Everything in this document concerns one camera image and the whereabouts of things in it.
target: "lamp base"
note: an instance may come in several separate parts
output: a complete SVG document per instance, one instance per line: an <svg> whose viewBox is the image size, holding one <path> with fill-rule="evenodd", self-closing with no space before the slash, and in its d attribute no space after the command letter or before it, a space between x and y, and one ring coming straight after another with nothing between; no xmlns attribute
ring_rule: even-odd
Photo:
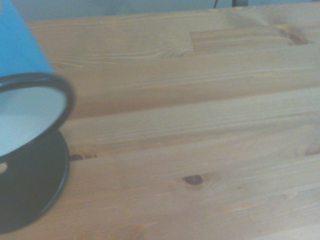
<svg viewBox="0 0 320 240"><path fill-rule="evenodd" d="M59 131L29 143L0 174L0 234L23 228L55 202L67 180L70 156Z"/></svg>

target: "desk lamp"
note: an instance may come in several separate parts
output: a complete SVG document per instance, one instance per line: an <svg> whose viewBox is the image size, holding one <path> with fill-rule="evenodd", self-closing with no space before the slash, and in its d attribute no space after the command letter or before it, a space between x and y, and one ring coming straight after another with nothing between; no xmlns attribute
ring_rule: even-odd
<svg viewBox="0 0 320 240"><path fill-rule="evenodd" d="M10 0L0 11L0 234L31 224L53 205L69 170L58 131L75 98L54 74Z"/></svg>

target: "wood grain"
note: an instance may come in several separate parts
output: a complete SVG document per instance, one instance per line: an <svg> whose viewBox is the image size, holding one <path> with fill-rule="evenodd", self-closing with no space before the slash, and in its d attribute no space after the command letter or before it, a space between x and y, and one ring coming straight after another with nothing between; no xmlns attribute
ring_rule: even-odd
<svg viewBox="0 0 320 240"><path fill-rule="evenodd" d="M0 240L320 239L320 3L28 23L76 90L68 184Z"/></svg>

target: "blue lamp shade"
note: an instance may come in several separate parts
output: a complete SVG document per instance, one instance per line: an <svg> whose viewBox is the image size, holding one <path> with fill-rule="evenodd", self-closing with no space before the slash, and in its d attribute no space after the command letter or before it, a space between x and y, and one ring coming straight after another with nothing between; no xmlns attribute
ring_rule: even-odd
<svg viewBox="0 0 320 240"><path fill-rule="evenodd" d="M54 75L9 0L0 14L0 162L57 130L74 105L70 85Z"/></svg>

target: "cable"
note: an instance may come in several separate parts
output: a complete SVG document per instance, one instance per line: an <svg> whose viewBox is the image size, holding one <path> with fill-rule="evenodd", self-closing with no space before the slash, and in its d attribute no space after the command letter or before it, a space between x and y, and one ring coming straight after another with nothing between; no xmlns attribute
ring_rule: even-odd
<svg viewBox="0 0 320 240"><path fill-rule="evenodd" d="M215 0L214 6L213 6L214 9L216 8L217 3L218 3L218 0Z"/></svg>

